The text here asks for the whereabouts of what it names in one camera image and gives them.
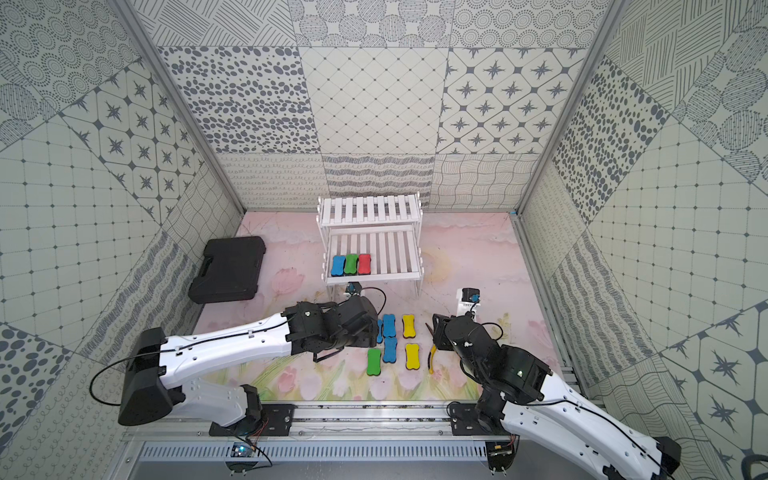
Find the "yellow eraser top shelf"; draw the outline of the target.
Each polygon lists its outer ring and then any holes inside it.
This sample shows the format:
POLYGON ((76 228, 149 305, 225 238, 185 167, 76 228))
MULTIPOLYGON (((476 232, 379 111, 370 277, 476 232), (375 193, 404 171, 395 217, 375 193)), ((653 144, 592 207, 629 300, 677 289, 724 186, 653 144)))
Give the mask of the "yellow eraser top shelf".
POLYGON ((402 317, 403 323, 403 337, 405 339, 412 339, 416 337, 415 328, 415 316, 413 314, 405 314, 402 317))

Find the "green eraser shelf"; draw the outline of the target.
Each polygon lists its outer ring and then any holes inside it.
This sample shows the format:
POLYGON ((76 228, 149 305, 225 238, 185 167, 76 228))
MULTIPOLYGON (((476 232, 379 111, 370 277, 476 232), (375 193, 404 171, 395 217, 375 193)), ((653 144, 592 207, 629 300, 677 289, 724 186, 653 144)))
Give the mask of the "green eraser shelf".
POLYGON ((379 349, 369 349, 367 352, 367 365, 366 374, 368 376, 379 376, 381 374, 381 356, 382 351, 379 349))
POLYGON ((347 254, 344 261, 344 275, 354 276, 358 271, 359 256, 357 254, 347 254))

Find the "yellow eraser shelf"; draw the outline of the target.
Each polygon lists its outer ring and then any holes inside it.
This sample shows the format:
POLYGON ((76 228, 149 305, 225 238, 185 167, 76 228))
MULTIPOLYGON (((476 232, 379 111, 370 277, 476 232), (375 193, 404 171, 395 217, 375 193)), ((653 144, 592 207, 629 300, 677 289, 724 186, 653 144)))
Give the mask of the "yellow eraser shelf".
POLYGON ((403 323, 403 337, 405 339, 412 339, 416 337, 415 328, 415 316, 413 314, 405 314, 402 317, 403 323))
POLYGON ((420 369, 420 346, 418 344, 406 344, 406 369, 409 371, 420 369))

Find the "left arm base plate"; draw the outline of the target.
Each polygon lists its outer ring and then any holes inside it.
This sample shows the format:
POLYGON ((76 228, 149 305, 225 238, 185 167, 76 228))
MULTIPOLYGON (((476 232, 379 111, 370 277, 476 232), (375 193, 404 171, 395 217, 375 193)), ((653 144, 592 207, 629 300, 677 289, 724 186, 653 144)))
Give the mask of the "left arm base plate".
POLYGON ((246 417, 230 427, 222 427, 213 422, 210 425, 208 435, 211 437, 226 436, 269 436, 287 437, 293 423, 296 410, 294 404, 268 403, 261 407, 259 418, 246 417))

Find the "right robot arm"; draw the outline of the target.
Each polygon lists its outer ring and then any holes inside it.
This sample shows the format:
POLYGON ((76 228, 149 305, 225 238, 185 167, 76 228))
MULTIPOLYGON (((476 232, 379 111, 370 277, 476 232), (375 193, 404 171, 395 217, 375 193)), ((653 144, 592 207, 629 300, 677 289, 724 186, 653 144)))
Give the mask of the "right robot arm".
POLYGON ((482 432, 522 436, 596 479, 670 479, 681 446, 651 437, 603 412, 529 351, 494 339, 471 312, 436 314, 436 347, 455 352, 481 388, 471 420, 482 432))

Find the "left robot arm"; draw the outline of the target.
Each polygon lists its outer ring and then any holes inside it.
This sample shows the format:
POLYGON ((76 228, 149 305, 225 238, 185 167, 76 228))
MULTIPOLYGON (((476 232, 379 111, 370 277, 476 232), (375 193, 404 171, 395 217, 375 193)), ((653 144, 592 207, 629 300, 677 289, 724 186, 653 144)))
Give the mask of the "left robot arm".
POLYGON ((234 435, 266 424, 256 387, 227 387, 205 375, 258 359, 311 354, 316 362, 347 347, 372 348, 378 335, 376 308, 360 295, 337 302, 299 302, 280 313, 207 334, 168 336, 160 327, 142 332, 125 367, 121 426, 165 417, 207 420, 234 435))

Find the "red eraser shelf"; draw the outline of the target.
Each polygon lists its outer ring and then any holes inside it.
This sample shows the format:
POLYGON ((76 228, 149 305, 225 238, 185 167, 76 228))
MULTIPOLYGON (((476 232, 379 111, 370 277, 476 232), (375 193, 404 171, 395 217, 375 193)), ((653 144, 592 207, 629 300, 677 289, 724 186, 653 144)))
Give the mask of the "red eraser shelf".
POLYGON ((357 263, 358 275, 370 275, 372 273, 372 257, 370 254, 359 254, 357 263))

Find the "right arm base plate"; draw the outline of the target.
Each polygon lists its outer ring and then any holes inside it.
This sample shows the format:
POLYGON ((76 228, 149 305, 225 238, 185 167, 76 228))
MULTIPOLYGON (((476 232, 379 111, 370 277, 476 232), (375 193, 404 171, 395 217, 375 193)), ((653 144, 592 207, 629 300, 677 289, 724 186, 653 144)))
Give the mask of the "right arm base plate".
POLYGON ((446 413, 454 436, 508 435, 497 419, 482 413, 474 403, 452 401, 446 413))

